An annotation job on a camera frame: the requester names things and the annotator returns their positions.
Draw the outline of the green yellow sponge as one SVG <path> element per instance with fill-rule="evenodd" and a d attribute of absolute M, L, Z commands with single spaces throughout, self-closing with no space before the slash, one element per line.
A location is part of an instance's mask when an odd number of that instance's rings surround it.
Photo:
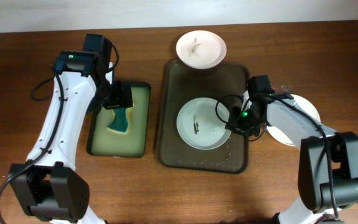
<path fill-rule="evenodd" d="M 116 108 L 112 110 L 112 121 L 107 126 L 107 130 L 116 134 L 127 134 L 131 125 L 130 113 L 132 107 Z"/>

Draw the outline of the cream white plate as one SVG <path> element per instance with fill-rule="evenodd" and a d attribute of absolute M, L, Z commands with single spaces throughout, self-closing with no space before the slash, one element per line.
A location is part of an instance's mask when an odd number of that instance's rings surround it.
<path fill-rule="evenodd" d="M 292 100 L 285 98 L 284 101 L 321 124 L 319 113 L 310 101 L 299 95 L 292 94 L 291 96 Z M 321 137 L 315 125 L 308 118 L 277 100 L 267 107 L 267 121 L 268 133 L 275 140 L 287 146 L 299 149 L 302 139 L 311 136 Z"/>

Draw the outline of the grey white plate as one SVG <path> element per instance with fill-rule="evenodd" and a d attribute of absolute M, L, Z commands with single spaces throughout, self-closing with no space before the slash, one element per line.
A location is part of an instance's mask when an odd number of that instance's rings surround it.
<path fill-rule="evenodd" d="M 177 131 L 182 140 L 199 150 L 212 150 L 223 145 L 231 131 L 225 128 L 228 109 L 212 98 L 195 98 L 180 109 Z"/>

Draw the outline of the pink plate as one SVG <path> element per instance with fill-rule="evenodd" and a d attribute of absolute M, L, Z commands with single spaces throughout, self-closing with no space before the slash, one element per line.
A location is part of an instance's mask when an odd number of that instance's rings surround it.
<path fill-rule="evenodd" d="M 227 54 L 225 41 L 206 30 L 194 30 L 182 35 L 175 50 L 185 65 L 199 70 L 217 66 Z"/>

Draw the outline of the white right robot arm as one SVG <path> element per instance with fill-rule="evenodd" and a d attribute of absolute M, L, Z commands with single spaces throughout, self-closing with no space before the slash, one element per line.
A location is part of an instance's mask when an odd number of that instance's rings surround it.
<path fill-rule="evenodd" d="M 300 151 L 299 196 L 273 223 L 340 223 L 339 211 L 358 203 L 358 136 L 325 126 L 291 94 L 275 93 L 267 75 L 249 78 L 240 99 L 226 129 L 258 139 L 263 125 L 275 127 Z"/>

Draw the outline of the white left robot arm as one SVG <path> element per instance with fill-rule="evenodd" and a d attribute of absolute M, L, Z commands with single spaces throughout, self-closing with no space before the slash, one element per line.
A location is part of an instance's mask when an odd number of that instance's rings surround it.
<path fill-rule="evenodd" d="M 90 187 L 76 172 L 76 150 L 89 111 L 127 116 L 129 85 L 114 81 L 117 48 L 99 34 L 87 34 L 81 51 L 65 50 L 51 69 L 54 91 L 37 142 L 23 164 L 12 164 L 7 180 L 23 212 L 42 222 L 104 223 L 90 208 Z M 0 209 L 0 222 L 3 223 Z"/>

